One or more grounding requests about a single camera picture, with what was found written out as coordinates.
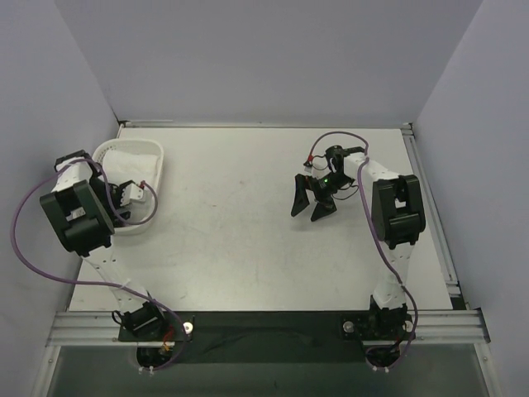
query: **glass panel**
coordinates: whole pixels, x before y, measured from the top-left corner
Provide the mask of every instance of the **glass panel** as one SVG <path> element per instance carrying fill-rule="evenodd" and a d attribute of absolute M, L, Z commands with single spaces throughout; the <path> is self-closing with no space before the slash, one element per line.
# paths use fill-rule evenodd
<path fill-rule="evenodd" d="M 415 346 L 389 374 L 347 364 L 179 364 L 139 375 L 134 348 L 63 347 L 49 396 L 486 396 L 472 346 Z"/>

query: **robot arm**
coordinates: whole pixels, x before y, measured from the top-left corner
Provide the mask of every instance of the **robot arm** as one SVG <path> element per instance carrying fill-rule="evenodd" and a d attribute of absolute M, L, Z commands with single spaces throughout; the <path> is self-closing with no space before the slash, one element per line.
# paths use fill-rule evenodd
<path fill-rule="evenodd" d="M 356 178 L 365 162 L 364 153 L 344 159 L 344 174 Z M 366 196 L 371 195 L 371 219 L 377 238 L 392 267 L 406 284 L 413 247 L 426 227 L 419 180 L 415 175 L 400 175 L 370 160 L 362 169 Z M 381 309 L 398 309 L 406 304 L 406 295 L 394 273 L 383 266 L 373 292 Z"/>
<path fill-rule="evenodd" d="M 308 175 L 296 176 L 296 196 L 291 215 L 295 217 L 308 205 L 307 190 L 314 193 L 317 206 L 313 221 L 336 211 L 332 195 L 338 189 L 355 182 L 359 167 L 365 162 L 364 149 L 343 149 L 332 146 L 325 153 L 329 173 L 318 179 Z M 412 249 L 426 227 L 422 196 L 415 175 L 400 175 L 370 160 L 362 169 L 362 184 L 366 196 L 371 196 L 371 219 L 377 238 L 392 267 L 406 282 Z M 406 308 L 406 297 L 395 275 L 387 268 L 380 271 L 373 293 L 379 309 Z"/>
<path fill-rule="evenodd" d="M 123 264 L 114 255 L 112 235 L 114 227 L 128 219 L 127 205 L 143 201 L 144 190 L 133 181 L 121 185 L 106 186 L 98 176 L 96 167 L 89 162 L 88 153 L 78 151 L 58 159 L 55 170 L 68 167 L 57 179 L 51 193 L 41 197 L 51 226 L 66 251 L 75 251 L 87 261 L 106 282 L 123 285 L 136 292 L 149 295 L 145 288 L 127 276 Z M 152 303 L 119 288 L 111 288 L 119 305 L 117 312 L 122 326 L 137 337 L 155 335 L 165 327 L 164 315 Z"/>

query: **cable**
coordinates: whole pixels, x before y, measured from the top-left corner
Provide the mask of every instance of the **cable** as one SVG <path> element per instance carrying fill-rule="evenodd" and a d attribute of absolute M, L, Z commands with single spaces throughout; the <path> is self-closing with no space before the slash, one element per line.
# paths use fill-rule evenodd
<path fill-rule="evenodd" d="M 59 277 L 59 276 L 56 276 L 56 275 L 51 275 L 51 274 L 46 273 L 45 271 L 39 269 L 38 267 L 34 266 L 31 262 L 29 262 L 26 259 L 26 257 L 20 251 L 20 247 L 18 246 L 18 241 L 17 241 L 17 222 L 18 222 L 18 218 L 20 217 L 21 211 L 22 211 L 24 205 L 26 204 L 27 200 L 38 189 L 40 189 L 43 185 L 51 182 L 53 179 L 56 179 L 59 175 L 61 175 L 63 172 L 65 172 L 71 165 L 76 164 L 76 163 L 81 163 L 81 162 L 87 162 L 89 164 L 95 165 L 98 168 L 98 170 L 101 172 L 102 177 L 103 177 L 103 179 L 105 181 L 105 186 L 106 186 L 106 191 L 107 191 L 107 198 L 109 199 L 108 202 L 110 204 L 110 207 L 111 207 L 112 211 L 118 217 L 118 219 L 122 220 L 122 222 L 124 222 L 125 224 L 136 225 L 136 224 L 142 224 L 142 223 L 145 223 L 145 222 L 149 222 L 154 217 L 154 215 L 155 215 L 155 213 L 156 213 L 156 211 L 158 209 L 158 196 L 156 195 L 155 190 L 152 187 L 150 187 L 150 185 L 148 185 L 146 182 L 142 182 L 142 184 L 152 193 L 153 199 L 155 201 L 155 208 L 153 209 L 152 214 L 149 217 L 147 217 L 146 219 L 144 219 L 143 221 L 140 221 L 140 222 L 129 222 L 126 219 L 120 217 L 119 214 L 116 213 L 117 212 L 116 208 L 114 207 L 114 205 L 112 203 L 112 200 L 110 199 L 111 195 L 110 195 L 110 186 L 109 186 L 109 183 L 108 183 L 108 178 L 107 178 L 107 175 L 105 174 L 105 171 L 103 170 L 102 166 L 99 163 L 97 163 L 96 161 L 92 160 L 92 159 L 78 159 L 78 160 L 74 160 L 74 161 L 71 161 L 70 163 L 68 163 L 60 171 L 54 173 L 51 177 L 43 180 L 42 182 L 40 182 L 39 184 L 37 184 L 36 186 L 31 188 L 22 197 L 21 202 L 17 205 L 17 208 L 15 209 L 15 213 L 13 214 L 13 218 L 12 218 L 12 221 L 11 221 L 11 227 L 10 227 L 10 233 L 9 233 L 10 240 L 11 240 L 11 247 L 12 247 L 13 251 L 15 252 L 15 255 L 20 260 L 20 262 L 22 262 L 22 264 L 24 264 L 25 267 L 27 267 L 29 270 L 37 273 L 38 275 L 41 275 L 42 277 L 45 277 L 46 279 L 57 281 L 57 282 L 63 283 L 63 284 L 70 284 L 70 285 L 96 285 L 96 286 L 97 285 L 101 285 L 101 286 L 110 287 L 110 288 L 118 288 L 118 289 L 122 289 L 122 290 L 128 292 L 129 294 L 137 296 L 138 298 L 141 298 L 141 299 L 144 299 L 144 300 L 146 300 L 148 302 L 151 302 L 152 304 L 158 306 L 159 308 L 161 308 L 162 310 L 165 310 L 171 316 L 173 316 L 173 318 L 180 324 L 180 327 L 182 329 L 183 335 L 187 335 L 187 333 L 185 332 L 185 328 L 183 326 L 183 321 L 180 318 L 180 316 L 178 316 L 177 313 L 175 313 L 173 310 L 171 310 L 170 308 L 168 308 L 167 306 L 165 306 L 161 302 L 158 302 L 156 299 L 153 299 L 153 298 L 151 298 L 148 295 L 143 295 L 143 294 L 141 294 L 139 292 L 136 292 L 133 289 L 130 289 L 130 288 L 128 288 L 126 286 L 123 286 L 123 285 L 119 285 L 117 283 L 110 283 L 110 282 L 106 282 L 106 281 L 71 280 L 71 279 L 65 279 L 63 277 Z M 173 365 L 176 362 L 177 358 L 182 354 L 184 347 L 185 347 L 185 342 L 182 342 L 181 345 L 180 345 L 179 350 L 173 354 L 173 356 L 170 358 L 170 360 L 167 361 L 166 363 L 164 363 L 163 365 L 156 367 L 154 369 L 154 371 L 163 370 L 163 369 L 168 368 L 169 366 Z"/>
<path fill-rule="evenodd" d="M 338 190 L 349 190 L 350 188 L 354 187 L 355 185 L 353 184 L 354 182 L 349 182 L 349 184 L 347 185 L 346 188 L 339 188 Z"/>
<path fill-rule="evenodd" d="M 335 197 L 334 194 L 332 195 L 332 197 L 333 197 L 335 200 L 346 201 L 347 199 L 350 199 L 351 197 L 353 197 L 355 194 L 358 193 L 358 190 L 359 190 L 359 189 L 358 189 L 358 186 L 357 186 L 357 185 L 351 185 L 351 184 L 350 184 L 350 185 L 349 185 L 349 188 L 347 188 L 347 189 L 354 188 L 354 187 L 356 187 L 356 190 L 355 190 L 353 193 L 351 193 L 350 195 L 348 195 L 347 197 L 344 197 L 344 198 Z"/>
<path fill-rule="evenodd" d="M 169 346 L 167 346 L 167 341 L 169 341 L 174 335 L 174 328 L 173 326 L 169 326 L 169 331 L 164 335 L 164 338 L 162 339 L 162 348 L 165 349 L 166 352 L 169 351 Z"/>
<path fill-rule="evenodd" d="M 117 325 L 121 326 L 122 322 L 116 320 L 116 314 L 119 316 L 119 312 L 117 310 L 112 310 L 110 313 L 110 317 L 112 317 L 112 321 L 116 323 Z"/>
<path fill-rule="evenodd" d="M 347 132 L 347 131 L 331 131 L 331 132 L 326 132 L 325 134 L 321 135 L 319 138 L 316 139 L 316 141 L 314 142 L 314 144 L 312 145 L 311 147 L 311 151 L 308 152 L 308 158 L 307 158 L 307 161 L 311 161 L 312 162 L 312 158 L 316 157 L 314 155 L 312 155 L 312 153 L 314 152 L 314 149 L 316 148 L 316 145 L 319 141 L 321 141 L 323 138 L 325 138 L 326 136 L 329 136 L 329 135 L 335 135 L 335 134 L 340 134 L 340 135 L 348 135 L 348 136 L 353 136 L 354 138 L 357 138 L 357 139 L 360 139 L 362 142 L 364 142 L 364 145 L 365 145 L 365 155 L 367 155 L 367 150 L 369 149 L 369 142 L 367 142 L 365 140 L 365 138 L 363 138 L 362 136 L 360 135 L 357 135 L 353 132 Z"/>
<path fill-rule="evenodd" d="M 325 156 L 324 155 L 314 155 L 312 157 L 313 159 L 325 159 Z M 311 160 L 311 167 L 314 169 L 314 170 L 318 170 L 318 171 L 325 171 L 327 168 L 329 168 L 329 165 L 325 165 L 325 167 L 323 168 L 317 168 L 315 165 L 314 165 L 314 162 Z"/>

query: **black bracket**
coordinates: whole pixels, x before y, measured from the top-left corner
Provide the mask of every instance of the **black bracket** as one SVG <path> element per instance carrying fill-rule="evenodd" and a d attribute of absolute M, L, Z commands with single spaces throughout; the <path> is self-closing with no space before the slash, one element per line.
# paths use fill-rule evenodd
<path fill-rule="evenodd" d="M 87 153 L 86 151 L 75 151 L 74 153 L 70 153 L 69 155 L 65 155 L 63 157 L 59 157 L 57 160 L 55 160 L 55 165 L 54 165 L 54 170 L 55 172 L 57 172 L 57 165 L 60 165 L 62 163 L 64 163 L 65 161 L 67 160 L 70 160 L 70 159 L 74 159 L 76 157 L 82 157 L 84 159 L 92 159 L 92 157 L 90 156 L 89 153 Z M 94 166 L 94 164 L 92 163 L 88 163 L 88 166 L 90 167 L 90 169 L 92 170 L 92 176 L 93 177 L 98 177 L 101 172 L 99 172 L 99 170 Z"/>
<path fill-rule="evenodd" d="M 372 310 L 179 312 L 184 322 L 193 325 L 189 335 L 184 335 L 180 324 L 169 313 L 164 313 L 166 321 L 175 330 L 173 338 L 169 339 L 175 342 L 172 352 L 163 352 L 159 347 L 141 347 L 138 355 L 142 365 L 157 366 L 166 362 L 186 341 L 178 359 L 181 363 L 362 362 L 365 349 L 358 343 L 360 337 L 363 341 L 387 341 L 388 345 L 399 337 L 409 337 L 403 329 L 401 317 L 395 316 L 392 326 L 385 323 L 396 313 L 387 312 L 379 311 L 379 318 Z M 346 321 L 354 322 L 358 336 L 344 331 Z M 371 332 L 370 321 L 378 324 L 378 332 Z M 162 338 L 157 337 L 154 341 L 162 342 Z M 120 342 L 153 341 L 134 337 L 124 328 L 118 339 Z"/>
<path fill-rule="evenodd" d="M 127 208 L 122 208 L 122 195 L 129 184 L 134 184 L 134 181 L 128 180 L 127 182 L 120 185 L 109 184 L 110 198 L 112 200 L 112 204 L 114 205 L 114 208 L 119 212 L 120 216 L 124 219 L 128 219 L 131 217 L 131 211 L 129 211 Z M 93 192 L 96 194 L 96 196 L 99 197 L 102 207 L 107 212 L 108 217 L 110 217 L 110 219 L 112 220 L 112 225 L 114 227 L 124 226 L 123 221 L 116 217 L 110 207 L 110 203 L 108 202 L 107 198 L 105 183 L 99 178 L 92 177 L 90 179 L 90 186 L 92 187 Z"/>
<path fill-rule="evenodd" d="M 352 323 L 353 327 L 342 327 L 341 335 L 345 340 L 390 341 L 404 340 L 409 337 L 406 322 L 412 321 L 404 304 L 397 309 L 380 309 L 371 297 L 369 310 L 354 312 L 342 316 L 342 324 Z"/>
<path fill-rule="evenodd" d="M 40 201 L 66 251 L 88 256 L 90 251 L 100 246 L 110 246 L 110 236 L 114 234 L 112 221 L 87 180 L 71 188 L 46 194 Z M 69 219 L 69 215 L 77 208 L 82 208 L 84 215 Z"/>
<path fill-rule="evenodd" d="M 336 211 L 336 205 L 332 195 L 338 192 L 338 189 L 352 184 L 355 180 L 344 174 L 344 159 L 352 153 L 363 153 L 362 147 L 351 147 L 344 149 L 339 145 L 329 147 L 325 151 L 327 167 L 330 172 L 322 178 L 314 178 L 309 175 L 298 174 L 295 177 L 296 191 L 294 203 L 290 215 L 295 217 L 310 204 L 307 196 L 307 190 L 314 193 L 317 205 L 311 216 L 311 221 L 317 221 L 320 218 L 331 215 Z M 312 167 L 312 160 L 307 160 L 304 165 Z"/>
<path fill-rule="evenodd" d="M 118 338 L 121 342 L 150 342 L 159 340 L 167 332 L 170 325 L 170 322 L 160 309 L 151 302 L 144 302 L 140 309 L 132 313 L 114 313 L 121 320 Z"/>
<path fill-rule="evenodd" d="M 415 244 L 427 224 L 419 179 L 415 175 L 401 175 L 374 182 L 371 219 L 377 237 L 390 250 L 406 242 Z"/>

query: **white basket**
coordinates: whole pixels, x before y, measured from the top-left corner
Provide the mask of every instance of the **white basket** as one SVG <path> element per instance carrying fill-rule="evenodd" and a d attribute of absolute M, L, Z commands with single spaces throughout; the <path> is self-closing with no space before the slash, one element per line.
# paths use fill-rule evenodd
<path fill-rule="evenodd" d="M 159 193 L 160 180 L 162 176 L 162 168 L 164 164 L 164 148 L 158 142 L 152 141 L 149 139 L 111 139 L 110 141 L 106 141 L 102 143 L 93 153 L 93 159 L 97 161 L 99 164 L 103 165 L 103 168 L 104 168 L 104 164 L 103 164 L 104 157 L 109 151 L 123 151 L 123 152 L 130 153 L 133 155 L 156 155 L 158 156 L 155 178 L 154 180 L 147 180 L 146 182 L 152 186 L 156 194 Z M 149 216 L 149 214 L 154 210 L 154 207 L 155 207 L 155 202 L 150 196 L 150 194 L 148 193 L 147 193 L 147 200 L 149 201 L 145 202 L 145 204 L 142 204 L 144 206 L 143 209 L 145 209 L 144 219 L 147 216 Z M 130 236 L 132 234 L 140 234 L 146 228 L 148 228 L 151 223 L 152 221 L 144 223 L 143 225 L 117 227 L 115 229 L 115 232 L 117 235 L 121 235 L 121 236 L 127 236 L 127 235 Z"/>

